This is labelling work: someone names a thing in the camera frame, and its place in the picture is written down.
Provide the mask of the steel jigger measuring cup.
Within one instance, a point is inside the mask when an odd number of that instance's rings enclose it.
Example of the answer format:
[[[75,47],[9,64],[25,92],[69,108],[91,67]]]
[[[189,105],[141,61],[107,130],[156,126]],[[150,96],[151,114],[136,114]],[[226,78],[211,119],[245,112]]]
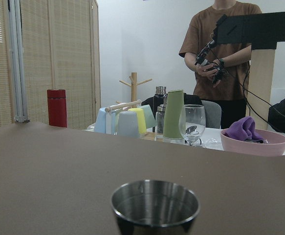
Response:
[[[189,235],[200,202],[176,183],[139,180],[117,188],[111,208],[122,235]]]

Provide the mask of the yellow cup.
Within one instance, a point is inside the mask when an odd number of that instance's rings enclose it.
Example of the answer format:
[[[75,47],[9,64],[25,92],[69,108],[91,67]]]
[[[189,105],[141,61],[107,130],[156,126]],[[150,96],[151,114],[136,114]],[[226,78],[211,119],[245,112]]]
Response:
[[[135,112],[137,115],[139,134],[145,134],[147,131],[144,111],[142,108],[130,108],[129,111]]]

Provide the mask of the grey cup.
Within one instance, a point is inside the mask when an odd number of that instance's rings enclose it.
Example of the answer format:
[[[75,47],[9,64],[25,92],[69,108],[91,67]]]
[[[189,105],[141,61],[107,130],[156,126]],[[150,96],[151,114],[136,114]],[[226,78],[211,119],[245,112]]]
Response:
[[[122,111],[119,114],[117,135],[139,137],[137,114],[133,111]]]

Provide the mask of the light blue cup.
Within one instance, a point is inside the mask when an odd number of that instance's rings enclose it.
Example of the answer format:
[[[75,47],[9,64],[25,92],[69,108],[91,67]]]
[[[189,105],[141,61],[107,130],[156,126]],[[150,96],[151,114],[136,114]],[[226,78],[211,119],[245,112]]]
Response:
[[[106,112],[105,109],[105,107],[100,108],[94,131],[113,135],[115,133],[115,113]]]

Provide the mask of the wooden cup tree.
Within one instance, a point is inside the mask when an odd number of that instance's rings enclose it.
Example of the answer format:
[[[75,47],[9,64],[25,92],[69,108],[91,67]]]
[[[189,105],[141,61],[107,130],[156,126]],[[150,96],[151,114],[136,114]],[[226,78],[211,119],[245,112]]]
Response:
[[[105,108],[105,112],[111,113],[114,110],[123,109],[123,108],[130,108],[130,107],[136,107],[137,105],[141,104],[141,100],[137,99],[137,87],[139,85],[142,85],[144,83],[152,81],[152,78],[143,80],[142,82],[137,81],[137,73],[132,72],[129,76],[131,83],[126,83],[123,80],[119,80],[122,84],[125,84],[131,88],[131,102],[127,103],[118,103],[116,105],[111,105]]]

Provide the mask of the glass oil dispenser bottle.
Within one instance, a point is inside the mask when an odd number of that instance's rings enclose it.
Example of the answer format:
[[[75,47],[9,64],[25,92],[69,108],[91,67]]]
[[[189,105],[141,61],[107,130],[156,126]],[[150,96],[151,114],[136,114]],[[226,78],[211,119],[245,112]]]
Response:
[[[157,112],[155,114],[155,121],[156,121],[155,140],[156,141],[163,139],[165,109],[166,109],[165,105],[161,104],[158,106]]]

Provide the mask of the green sleeve bottle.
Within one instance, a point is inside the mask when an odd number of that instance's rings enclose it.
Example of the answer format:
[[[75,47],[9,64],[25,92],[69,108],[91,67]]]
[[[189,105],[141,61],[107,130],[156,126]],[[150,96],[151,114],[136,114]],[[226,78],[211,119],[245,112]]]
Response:
[[[184,139],[179,132],[179,117],[184,105],[183,90],[169,91],[164,117],[163,141],[175,144],[184,144]]]

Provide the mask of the clear wine glass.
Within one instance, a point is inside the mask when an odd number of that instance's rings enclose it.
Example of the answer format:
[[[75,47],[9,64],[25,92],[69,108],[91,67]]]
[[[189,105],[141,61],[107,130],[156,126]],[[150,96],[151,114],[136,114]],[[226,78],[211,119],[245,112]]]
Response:
[[[179,116],[179,132],[185,141],[193,146],[200,139],[206,127],[205,109],[202,105],[187,104]]]

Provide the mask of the grey office chair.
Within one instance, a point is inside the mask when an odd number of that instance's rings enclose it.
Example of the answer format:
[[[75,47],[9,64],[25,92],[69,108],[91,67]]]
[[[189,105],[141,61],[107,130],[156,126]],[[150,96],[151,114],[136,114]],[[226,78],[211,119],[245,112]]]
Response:
[[[205,109],[205,119],[207,128],[221,128],[221,107],[211,101],[201,101]]]

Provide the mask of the red thermos bottle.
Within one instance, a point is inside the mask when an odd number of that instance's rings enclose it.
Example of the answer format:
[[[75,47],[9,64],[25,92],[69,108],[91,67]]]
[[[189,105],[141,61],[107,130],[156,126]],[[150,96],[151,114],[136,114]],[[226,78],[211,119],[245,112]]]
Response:
[[[49,125],[67,127],[66,91],[47,90],[47,106]]]

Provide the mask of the person in brown shirt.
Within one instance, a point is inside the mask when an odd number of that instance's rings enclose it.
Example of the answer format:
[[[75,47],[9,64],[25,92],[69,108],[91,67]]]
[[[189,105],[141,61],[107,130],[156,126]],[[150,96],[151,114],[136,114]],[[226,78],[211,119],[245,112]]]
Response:
[[[195,73],[194,94],[202,100],[217,103],[222,110],[221,128],[245,117],[246,103],[242,85],[248,86],[246,72],[251,59],[250,44],[216,46],[206,59],[209,64],[196,64],[198,53],[211,41],[216,22],[223,16],[260,14],[261,9],[251,3],[236,0],[216,0],[213,5],[195,14],[184,38],[179,55]]]

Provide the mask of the purple cloth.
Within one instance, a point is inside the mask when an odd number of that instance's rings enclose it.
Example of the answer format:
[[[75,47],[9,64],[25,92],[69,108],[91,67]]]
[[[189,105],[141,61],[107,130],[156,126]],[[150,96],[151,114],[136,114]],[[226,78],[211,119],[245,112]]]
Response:
[[[224,135],[239,141],[264,143],[264,138],[255,131],[255,121],[251,116],[232,123]]]

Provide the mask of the pink bowl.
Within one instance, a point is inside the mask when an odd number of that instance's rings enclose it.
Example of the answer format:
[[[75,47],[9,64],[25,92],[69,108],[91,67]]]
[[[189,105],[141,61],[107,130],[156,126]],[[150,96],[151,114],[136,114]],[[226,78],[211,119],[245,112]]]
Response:
[[[226,136],[225,132],[226,129],[220,133],[221,144],[224,151],[265,157],[281,156],[285,151],[285,136],[276,132],[256,129],[256,132],[261,135],[264,140],[267,140],[268,143],[235,140]]]

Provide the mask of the black and wood teleop stand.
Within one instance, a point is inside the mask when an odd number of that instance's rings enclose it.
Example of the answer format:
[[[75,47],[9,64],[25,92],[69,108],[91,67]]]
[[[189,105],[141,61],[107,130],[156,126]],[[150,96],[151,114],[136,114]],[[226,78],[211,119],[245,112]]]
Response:
[[[253,117],[256,128],[266,130],[275,50],[278,42],[285,42],[285,12],[222,16],[214,39],[217,44],[251,44],[246,113]]]

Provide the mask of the aluminium frame post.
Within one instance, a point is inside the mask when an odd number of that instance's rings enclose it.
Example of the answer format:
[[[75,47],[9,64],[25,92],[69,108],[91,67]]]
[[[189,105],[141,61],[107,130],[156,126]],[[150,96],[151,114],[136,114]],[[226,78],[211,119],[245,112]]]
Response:
[[[9,0],[7,6],[10,39],[9,53],[12,66],[13,119],[19,123],[30,122],[24,75],[21,3],[19,0]]]

